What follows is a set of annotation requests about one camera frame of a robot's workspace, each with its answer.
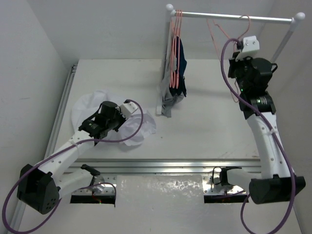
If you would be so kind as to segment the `white shirt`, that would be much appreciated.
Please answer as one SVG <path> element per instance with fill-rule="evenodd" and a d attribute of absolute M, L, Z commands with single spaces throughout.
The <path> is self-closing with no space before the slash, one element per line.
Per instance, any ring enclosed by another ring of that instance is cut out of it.
<path fill-rule="evenodd" d="M 91 116 L 104 101 L 112 101 L 117 105 L 121 105 L 127 98 L 112 93 L 108 90 L 96 90 L 92 93 L 81 96 L 73 105 L 71 110 L 71 122 L 74 131 L 76 132 L 82 122 Z M 124 141 L 126 146 L 137 146 L 143 143 L 144 139 L 151 134 L 156 133 L 156 122 L 149 111 L 143 110 L 143 123 L 141 122 L 140 110 L 135 111 L 131 117 L 119 128 L 118 132 L 110 131 L 107 140 L 125 139 L 138 130 L 132 138 Z"/>

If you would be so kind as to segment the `pink wire hanger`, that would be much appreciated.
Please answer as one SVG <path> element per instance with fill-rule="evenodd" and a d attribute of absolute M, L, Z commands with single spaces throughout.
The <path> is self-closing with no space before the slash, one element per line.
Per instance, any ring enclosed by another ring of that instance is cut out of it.
<path fill-rule="evenodd" d="M 251 18 L 250 18 L 250 16 L 249 16 L 249 15 L 242 15 L 242 16 L 240 16 L 240 18 L 243 18 L 243 17 L 247 17 L 247 18 L 248 18 L 248 27 L 247 27 L 247 29 L 243 32 L 243 34 L 241 34 L 241 35 L 238 37 L 238 39 L 241 39 L 241 38 L 249 31 L 250 26 L 251 26 Z M 218 45 L 217 45 L 217 41 L 215 40 L 215 36 L 214 36 L 212 27 L 211 27 L 211 25 L 210 25 L 208 19 L 206 19 L 206 23 L 207 23 L 207 26 L 208 26 L 208 30 L 209 30 L 209 33 L 210 33 L 212 42 L 213 42 L 213 44 L 214 44 L 214 49 L 215 49 L 217 58 L 218 58 L 219 62 L 221 62 L 221 58 L 220 58 L 221 53 L 220 53 L 220 51 L 219 51 L 219 47 L 218 47 Z M 219 28 L 219 30 L 226 36 L 227 39 L 230 38 L 230 36 L 224 31 L 224 29 L 221 27 L 221 25 L 218 24 L 218 23 L 216 23 L 215 20 L 213 20 L 213 24 L 214 24 L 214 26 L 216 26 L 216 27 Z"/>

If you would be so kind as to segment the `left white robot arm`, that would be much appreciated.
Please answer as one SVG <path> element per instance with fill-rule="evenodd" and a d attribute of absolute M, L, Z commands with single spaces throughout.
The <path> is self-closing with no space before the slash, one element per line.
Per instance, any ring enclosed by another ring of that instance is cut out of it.
<path fill-rule="evenodd" d="M 89 186 L 100 175 L 97 170 L 84 164 L 70 175 L 65 175 L 65 171 L 111 130 L 118 131 L 136 110 L 137 105 L 129 100 L 121 105 L 102 102 L 53 155 L 35 166 L 27 164 L 22 168 L 17 198 L 45 215 L 67 194 Z"/>

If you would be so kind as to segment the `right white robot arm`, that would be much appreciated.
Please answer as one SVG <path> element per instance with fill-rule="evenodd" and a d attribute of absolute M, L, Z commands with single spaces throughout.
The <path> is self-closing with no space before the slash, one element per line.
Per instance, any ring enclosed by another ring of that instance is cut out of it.
<path fill-rule="evenodd" d="M 293 201 L 303 190 L 303 176 L 291 179 L 283 157 L 276 124 L 276 108 L 267 87 L 277 64 L 264 58 L 241 58 L 238 52 L 229 60 L 228 77 L 240 88 L 239 107 L 252 130 L 261 163 L 258 177 L 240 167 L 224 167 L 219 174 L 222 186 L 237 185 L 247 191 L 255 204 Z"/>

